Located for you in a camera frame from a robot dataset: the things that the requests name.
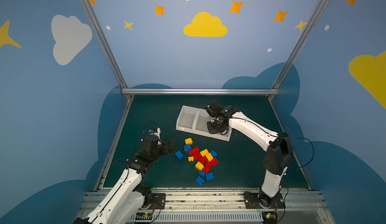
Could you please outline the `yellow lego brick top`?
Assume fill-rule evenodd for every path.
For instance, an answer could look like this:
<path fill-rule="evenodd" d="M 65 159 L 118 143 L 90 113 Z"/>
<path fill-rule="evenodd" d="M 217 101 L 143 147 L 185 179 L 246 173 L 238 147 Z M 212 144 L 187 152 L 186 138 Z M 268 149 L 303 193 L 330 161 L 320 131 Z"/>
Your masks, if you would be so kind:
<path fill-rule="evenodd" d="M 185 144 L 186 145 L 192 145 L 193 144 L 193 140 L 191 138 L 185 139 Z"/>

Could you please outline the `yellow lego brick studs up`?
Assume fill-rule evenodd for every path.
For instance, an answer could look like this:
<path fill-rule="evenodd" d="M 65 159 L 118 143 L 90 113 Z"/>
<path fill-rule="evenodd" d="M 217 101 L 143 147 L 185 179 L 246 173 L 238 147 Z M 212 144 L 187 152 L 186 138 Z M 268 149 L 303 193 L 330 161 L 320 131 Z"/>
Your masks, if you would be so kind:
<path fill-rule="evenodd" d="M 202 157 L 204 157 L 207 154 L 209 154 L 209 151 L 207 149 L 204 149 L 204 150 L 200 151 L 200 154 L 201 154 Z"/>

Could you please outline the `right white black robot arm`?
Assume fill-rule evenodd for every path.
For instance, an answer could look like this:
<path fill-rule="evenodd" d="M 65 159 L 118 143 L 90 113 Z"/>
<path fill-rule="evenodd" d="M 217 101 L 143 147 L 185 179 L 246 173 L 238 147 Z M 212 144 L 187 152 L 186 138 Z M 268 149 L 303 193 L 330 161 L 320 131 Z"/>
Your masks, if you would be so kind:
<path fill-rule="evenodd" d="M 205 107 L 205 111 L 211 119 L 207 122 L 210 134 L 221 134 L 229 128 L 236 129 L 265 151 L 263 165 L 266 172 L 258 201 L 262 208 L 271 208 L 280 200 L 281 180 L 294 157 L 289 135 L 262 126 L 232 105 L 222 108 L 213 101 Z"/>

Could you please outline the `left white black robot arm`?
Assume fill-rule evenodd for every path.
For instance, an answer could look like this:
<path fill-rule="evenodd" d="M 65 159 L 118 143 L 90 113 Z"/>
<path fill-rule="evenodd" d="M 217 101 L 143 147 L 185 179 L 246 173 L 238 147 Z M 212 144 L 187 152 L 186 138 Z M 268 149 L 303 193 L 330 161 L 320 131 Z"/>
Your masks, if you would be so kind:
<path fill-rule="evenodd" d="M 159 133 L 146 135 L 141 149 L 126 161 L 126 168 L 106 197 L 86 218 L 75 224 L 125 224 L 138 210 L 155 206 L 151 188 L 141 185 L 159 157 L 175 152 L 175 140 L 163 141 Z"/>

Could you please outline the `white three-compartment bin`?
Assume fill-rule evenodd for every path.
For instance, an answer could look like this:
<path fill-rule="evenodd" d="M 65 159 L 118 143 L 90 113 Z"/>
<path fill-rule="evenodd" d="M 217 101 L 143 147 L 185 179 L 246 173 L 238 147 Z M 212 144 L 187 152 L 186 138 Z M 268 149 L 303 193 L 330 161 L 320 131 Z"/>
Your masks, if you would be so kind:
<path fill-rule="evenodd" d="M 229 128 L 224 134 L 211 134 L 207 128 L 207 122 L 210 120 L 210 116 L 204 109 L 183 105 L 177 118 L 176 130 L 212 139 L 230 141 L 232 129 Z"/>

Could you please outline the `red long lego brick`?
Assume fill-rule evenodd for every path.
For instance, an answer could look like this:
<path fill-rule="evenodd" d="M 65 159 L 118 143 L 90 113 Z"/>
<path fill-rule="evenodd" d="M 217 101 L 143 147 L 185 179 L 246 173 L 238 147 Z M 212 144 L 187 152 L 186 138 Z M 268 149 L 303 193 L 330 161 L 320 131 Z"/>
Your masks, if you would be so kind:
<path fill-rule="evenodd" d="M 204 172 L 205 174 L 208 174 L 209 171 L 210 171 L 210 169 L 211 169 L 211 167 L 212 167 L 212 163 L 211 163 L 211 162 L 207 162 L 207 163 L 205 164 L 204 168 L 203 168 L 203 172 Z"/>

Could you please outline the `left circuit board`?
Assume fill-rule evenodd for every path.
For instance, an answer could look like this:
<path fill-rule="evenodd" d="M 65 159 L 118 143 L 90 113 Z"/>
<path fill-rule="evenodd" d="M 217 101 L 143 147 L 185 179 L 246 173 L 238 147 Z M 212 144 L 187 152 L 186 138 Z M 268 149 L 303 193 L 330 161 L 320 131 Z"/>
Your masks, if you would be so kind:
<path fill-rule="evenodd" d="M 135 223 L 150 223 L 153 221 L 154 214 L 150 212 L 137 212 L 134 216 Z"/>

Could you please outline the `right circuit board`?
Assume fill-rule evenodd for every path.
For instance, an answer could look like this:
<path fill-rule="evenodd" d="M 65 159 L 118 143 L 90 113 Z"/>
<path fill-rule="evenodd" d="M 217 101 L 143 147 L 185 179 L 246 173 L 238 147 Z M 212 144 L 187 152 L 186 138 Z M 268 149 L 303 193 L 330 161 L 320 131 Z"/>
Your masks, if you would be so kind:
<path fill-rule="evenodd" d="M 275 212 L 262 212 L 263 224 L 276 224 L 278 215 Z"/>

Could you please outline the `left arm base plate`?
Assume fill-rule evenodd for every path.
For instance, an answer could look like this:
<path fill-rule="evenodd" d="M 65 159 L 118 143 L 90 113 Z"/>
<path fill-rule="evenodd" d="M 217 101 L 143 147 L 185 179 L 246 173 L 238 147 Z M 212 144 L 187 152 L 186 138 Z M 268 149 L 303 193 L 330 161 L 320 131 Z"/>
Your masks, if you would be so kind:
<path fill-rule="evenodd" d="M 141 208 L 144 210 L 163 210 L 165 209 L 165 202 L 165 193 L 146 194 L 144 198 L 144 204 Z"/>

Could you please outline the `aluminium frame back bar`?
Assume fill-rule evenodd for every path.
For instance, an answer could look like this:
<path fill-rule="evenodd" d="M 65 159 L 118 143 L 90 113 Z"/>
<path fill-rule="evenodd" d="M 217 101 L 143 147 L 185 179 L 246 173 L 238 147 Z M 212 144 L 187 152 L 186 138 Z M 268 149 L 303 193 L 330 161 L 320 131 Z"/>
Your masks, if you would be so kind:
<path fill-rule="evenodd" d="M 277 95 L 277 89 L 148 89 L 123 88 L 123 94 L 145 95 Z"/>

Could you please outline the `aluminium front rail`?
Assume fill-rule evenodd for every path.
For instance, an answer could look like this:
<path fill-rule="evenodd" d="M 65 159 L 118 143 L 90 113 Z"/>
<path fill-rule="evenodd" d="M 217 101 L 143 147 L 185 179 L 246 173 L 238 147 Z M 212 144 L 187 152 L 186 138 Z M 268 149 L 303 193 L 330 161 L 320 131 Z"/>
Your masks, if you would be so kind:
<path fill-rule="evenodd" d="M 257 188 L 155 188 L 165 193 L 163 210 L 144 210 L 154 214 L 150 223 L 129 224 L 262 224 L 262 212 L 275 212 L 279 224 L 333 224 L 335 221 L 319 191 L 304 188 L 282 189 L 284 209 L 247 209 L 243 193 Z"/>

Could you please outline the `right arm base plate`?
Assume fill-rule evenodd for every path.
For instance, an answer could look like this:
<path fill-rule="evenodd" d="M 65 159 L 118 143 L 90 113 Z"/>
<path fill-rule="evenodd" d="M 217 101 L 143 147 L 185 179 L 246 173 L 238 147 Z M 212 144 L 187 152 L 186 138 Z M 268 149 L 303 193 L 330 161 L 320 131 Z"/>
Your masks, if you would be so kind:
<path fill-rule="evenodd" d="M 269 197 L 262 191 L 259 193 L 246 191 L 243 193 L 247 209 L 284 209 L 284 197 L 278 192 L 274 197 Z"/>

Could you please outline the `aluminium frame right post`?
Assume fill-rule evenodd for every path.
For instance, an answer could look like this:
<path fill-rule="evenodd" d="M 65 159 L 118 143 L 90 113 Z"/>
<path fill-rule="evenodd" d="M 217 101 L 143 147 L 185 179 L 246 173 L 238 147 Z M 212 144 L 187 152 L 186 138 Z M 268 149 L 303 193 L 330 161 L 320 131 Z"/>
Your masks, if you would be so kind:
<path fill-rule="evenodd" d="M 284 63 L 281 71 L 279 72 L 276 80 L 274 81 L 271 87 L 270 94 L 267 96 L 270 102 L 273 100 L 275 95 L 279 94 L 280 86 L 282 85 L 284 79 L 288 75 L 291 67 L 293 66 L 295 60 L 299 56 L 302 48 L 304 47 L 314 27 L 316 26 L 320 17 L 322 16 L 325 9 L 327 8 L 329 2 L 330 0 L 318 0 L 313 12 L 311 13 L 308 19 L 308 23 L 305 25 L 305 28 L 302 30 L 296 44 L 294 45 L 294 48 L 292 49 L 288 59 Z"/>

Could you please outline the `aluminium frame post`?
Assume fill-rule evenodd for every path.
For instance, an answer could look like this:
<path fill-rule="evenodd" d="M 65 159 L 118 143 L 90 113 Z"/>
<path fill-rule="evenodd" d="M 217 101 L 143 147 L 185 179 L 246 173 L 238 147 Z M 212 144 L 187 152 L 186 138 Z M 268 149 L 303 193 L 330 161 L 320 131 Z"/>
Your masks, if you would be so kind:
<path fill-rule="evenodd" d="M 93 9 L 93 6 L 92 6 L 90 0 L 79 0 L 79 1 L 80 1 L 81 5 L 86 13 L 91 25 L 92 25 L 92 28 L 93 28 L 101 46 L 102 46 L 102 49 L 103 49 L 103 51 L 104 51 L 104 53 L 105 53 L 105 55 L 110 63 L 110 66 L 111 66 L 120 86 L 121 86 L 121 91 L 123 91 L 123 89 L 128 88 L 127 83 L 126 83 L 124 76 L 122 74 L 122 71 L 117 63 L 117 60 L 113 54 L 113 51 L 112 51 L 112 49 L 107 41 L 107 38 L 103 32 L 103 29 L 102 29 L 100 22 L 97 18 L 97 15 Z"/>
<path fill-rule="evenodd" d="M 296 44 L 294 45 L 294 48 L 292 49 L 288 59 L 284 63 L 281 71 L 279 72 L 276 80 L 274 81 L 271 87 L 270 94 L 267 96 L 270 102 L 273 100 L 275 95 L 279 94 L 280 86 L 282 85 L 284 79 L 288 75 L 291 67 L 293 66 L 295 60 L 299 56 L 302 48 L 304 47 L 314 27 L 316 26 L 320 17 L 322 16 L 325 9 L 327 8 L 329 2 L 330 0 L 318 0 L 313 12 L 311 13 L 308 19 L 308 23 L 305 25 L 305 28 L 302 30 Z"/>

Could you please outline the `aluminium frame left post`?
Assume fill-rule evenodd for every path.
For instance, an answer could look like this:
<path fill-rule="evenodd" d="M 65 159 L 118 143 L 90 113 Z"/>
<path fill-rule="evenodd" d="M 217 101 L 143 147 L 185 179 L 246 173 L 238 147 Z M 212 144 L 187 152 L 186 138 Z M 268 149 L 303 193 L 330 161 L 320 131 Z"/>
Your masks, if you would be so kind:
<path fill-rule="evenodd" d="M 102 29 L 100 22 L 97 18 L 97 15 L 93 9 L 93 6 L 92 6 L 90 0 L 79 0 L 79 1 L 80 1 L 81 5 L 86 13 L 91 25 L 92 25 L 92 28 L 93 28 L 101 46 L 102 46 L 102 49 L 103 49 L 103 51 L 104 51 L 104 53 L 105 53 L 105 55 L 110 63 L 110 66 L 111 66 L 120 86 L 121 86 L 121 91 L 123 91 L 123 89 L 128 88 L 127 83 L 126 83 L 124 76 L 122 74 L 122 71 L 117 63 L 117 60 L 113 54 L 113 51 L 112 51 L 112 49 L 107 41 L 107 38 L 103 32 L 103 29 Z"/>

